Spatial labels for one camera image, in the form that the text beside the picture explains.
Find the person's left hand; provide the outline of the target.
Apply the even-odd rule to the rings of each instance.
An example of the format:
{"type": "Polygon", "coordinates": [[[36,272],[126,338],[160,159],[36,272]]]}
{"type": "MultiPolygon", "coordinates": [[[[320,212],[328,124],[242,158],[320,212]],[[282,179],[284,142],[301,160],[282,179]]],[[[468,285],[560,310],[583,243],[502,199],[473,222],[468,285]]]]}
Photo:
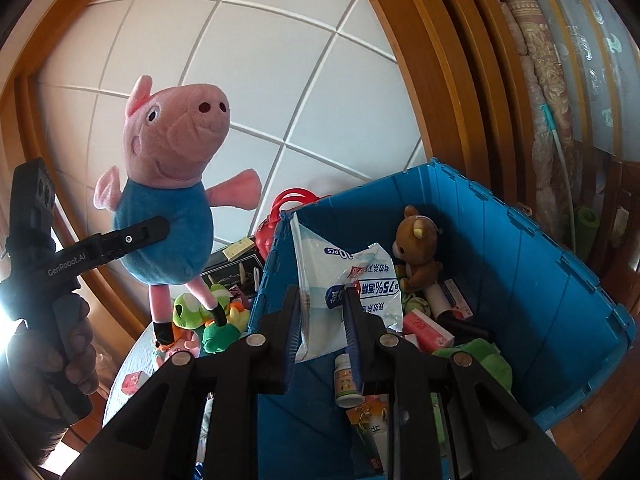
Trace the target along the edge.
{"type": "Polygon", "coordinates": [[[17,396],[36,413],[50,419],[59,419],[61,415],[56,410],[45,374],[62,370],[84,396],[91,396],[99,385],[93,331],[88,320],[90,307],[81,296],[76,298],[79,301],[77,323],[66,336],[73,355],[68,361],[40,333],[24,325],[16,330],[6,347],[9,378],[17,396]]]}

